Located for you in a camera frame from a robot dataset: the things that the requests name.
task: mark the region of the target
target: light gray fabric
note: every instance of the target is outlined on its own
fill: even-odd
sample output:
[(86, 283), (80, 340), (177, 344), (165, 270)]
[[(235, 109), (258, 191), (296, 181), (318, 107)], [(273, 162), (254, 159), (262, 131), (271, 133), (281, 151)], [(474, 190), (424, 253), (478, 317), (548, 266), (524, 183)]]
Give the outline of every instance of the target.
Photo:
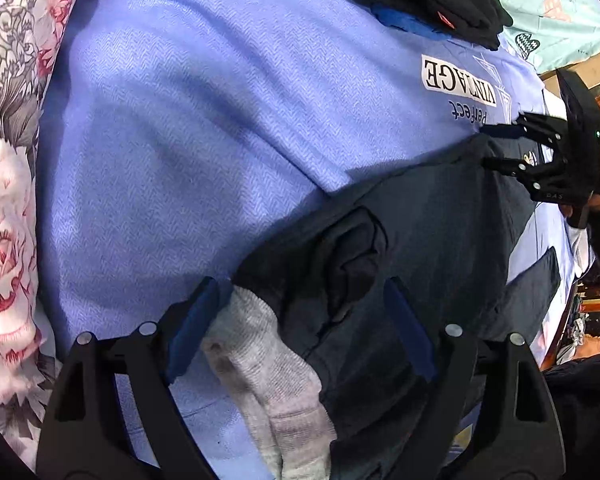
[(557, 358), (555, 361), (555, 363), (557, 365), (564, 364), (568, 361), (571, 361), (574, 358), (574, 356), (576, 355), (576, 350), (578, 349), (578, 346), (581, 346), (584, 344), (584, 331), (585, 331), (584, 318), (579, 317), (578, 319), (576, 319), (575, 323), (573, 324), (573, 330), (571, 330), (571, 339), (573, 339), (573, 343), (571, 343), (568, 346), (565, 346), (558, 352), (558, 355), (557, 355)]
[(586, 229), (576, 229), (568, 224), (566, 227), (571, 253), (573, 254), (576, 277), (579, 278), (589, 270), (589, 266), (592, 263), (589, 254), (589, 234)]
[(276, 478), (328, 480), (336, 432), (318, 398), (322, 384), (281, 341), (270, 307), (235, 287), (202, 349)]

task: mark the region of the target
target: bolt head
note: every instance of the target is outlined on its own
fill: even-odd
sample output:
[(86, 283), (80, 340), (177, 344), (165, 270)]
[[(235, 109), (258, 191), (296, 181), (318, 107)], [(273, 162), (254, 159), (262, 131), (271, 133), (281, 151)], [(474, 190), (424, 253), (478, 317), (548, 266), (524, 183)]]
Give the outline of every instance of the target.
[(445, 332), (450, 337), (460, 337), (462, 335), (462, 327), (455, 323), (450, 323), (445, 326)]
[(509, 341), (511, 341), (515, 346), (522, 346), (525, 343), (525, 338), (523, 338), (518, 332), (514, 332), (509, 336)]
[(158, 330), (158, 326), (153, 321), (147, 321), (146, 323), (142, 323), (138, 328), (138, 332), (141, 335), (153, 335), (155, 331)]
[(78, 334), (77, 338), (75, 338), (75, 342), (77, 342), (78, 345), (86, 345), (91, 342), (92, 338), (93, 334), (91, 332), (82, 332), (81, 334)]

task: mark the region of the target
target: blue herringbone fabric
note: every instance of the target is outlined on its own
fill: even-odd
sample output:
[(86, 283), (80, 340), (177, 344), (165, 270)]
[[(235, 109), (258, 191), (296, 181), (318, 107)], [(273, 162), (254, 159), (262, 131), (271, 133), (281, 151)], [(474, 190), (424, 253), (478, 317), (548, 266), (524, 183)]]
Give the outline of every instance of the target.
[[(445, 68), (431, 75), (423, 54)], [(495, 106), (467, 96), (452, 65), (487, 82)], [(283, 223), (474, 134), (483, 112), (542, 111), (541, 88), (503, 49), (391, 30), (351, 0), (78, 0), (37, 177), (60, 355), (82, 330), (118, 336), (158, 319)], [(203, 357), (173, 393), (222, 479), (270, 478)], [(150, 460), (128, 389), (123, 404)]]

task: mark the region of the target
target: logo print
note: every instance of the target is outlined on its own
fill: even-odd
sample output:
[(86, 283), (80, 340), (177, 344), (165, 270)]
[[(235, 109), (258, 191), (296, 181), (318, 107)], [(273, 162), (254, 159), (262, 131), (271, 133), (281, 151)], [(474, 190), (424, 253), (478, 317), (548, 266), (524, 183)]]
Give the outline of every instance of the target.
[(522, 59), (528, 59), (529, 54), (538, 49), (540, 42), (538, 40), (532, 40), (531, 34), (528, 32), (522, 32), (516, 36), (516, 45), (520, 49)]
[(522, 158), (524, 158), (525, 162), (530, 166), (536, 166), (538, 164), (538, 158), (536, 157), (536, 154), (533, 151), (525, 153), (525, 155), (523, 155)]
[(571, 16), (562, 10), (561, 0), (544, 0), (544, 17), (571, 23)]
[(474, 56), (476, 62), (487, 71), (487, 73), (493, 78), (495, 81), (496, 92), (500, 96), (500, 102), (502, 103), (502, 112), (504, 116), (511, 120), (511, 95), (505, 90), (504, 85), (502, 83), (502, 78), (500, 77), (500, 73), (496, 67), (489, 63), (484, 56), (476, 57)]
[(493, 86), (452, 63), (422, 54), (422, 83), (427, 90), (467, 97), (487, 106), (496, 106)]

